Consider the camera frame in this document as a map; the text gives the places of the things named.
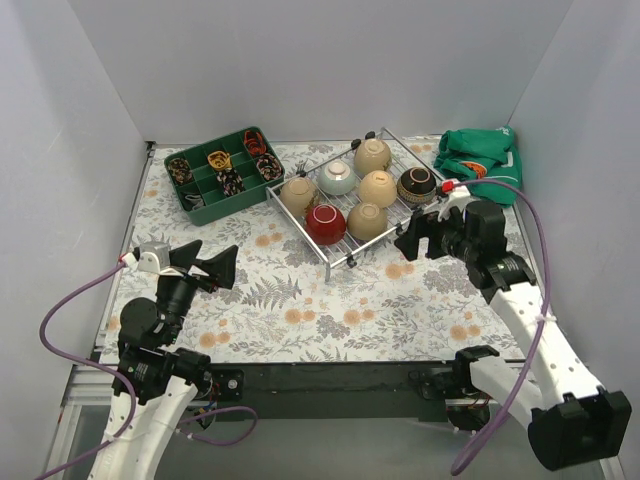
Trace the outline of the tan bowl front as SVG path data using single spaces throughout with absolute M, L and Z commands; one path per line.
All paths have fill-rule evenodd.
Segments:
M 352 237 L 360 241 L 370 241 L 387 229 L 386 210 L 370 202 L 361 202 L 354 206 L 347 217 L 347 230 Z

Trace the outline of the cream embossed bowl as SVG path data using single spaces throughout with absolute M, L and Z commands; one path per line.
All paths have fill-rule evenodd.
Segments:
M 392 175 L 386 171 L 372 171 L 361 180 L 358 196 L 364 203 L 387 208 L 397 199 L 396 182 Z

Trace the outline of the tan bowl gold rim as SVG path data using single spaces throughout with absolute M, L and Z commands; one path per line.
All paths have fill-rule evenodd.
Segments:
M 308 177 L 295 177 L 284 184 L 279 199 L 294 217 L 304 217 L 318 204 L 319 193 Z

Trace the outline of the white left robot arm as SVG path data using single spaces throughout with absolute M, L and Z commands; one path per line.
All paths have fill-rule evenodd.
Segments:
M 107 447 L 96 454 L 92 479 L 151 479 L 192 400 L 205 398 L 214 382 L 209 356 L 179 348 L 195 294 L 232 289 L 238 248 L 203 260 L 199 240 L 178 248 L 148 242 L 123 256 L 129 268 L 157 277 L 156 297 L 129 301 L 120 313 L 117 365 L 112 384 Z

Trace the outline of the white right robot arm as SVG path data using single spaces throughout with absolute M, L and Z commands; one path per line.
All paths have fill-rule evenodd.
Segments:
M 610 392 L 581 362 L 557 321 L 541 313 L 543 297 L 526 261 L 508 250 L 502 209 L 490 201 L 438 213 L 414 213 L 395 241 L 405 258 L 418 257 L 427 239 L 427 258 L 462 261 L 470 282 L 509 328 L 526 355 L 521 372 L 509 368 L 488 346 L 456 354 L 452 383 L 464 397 L 482 392 L 501 405 L 490 420 L 506 415 L 526 430 L 538 461 L 556 471 L 619 453 L 632 407 L 621 391 Z

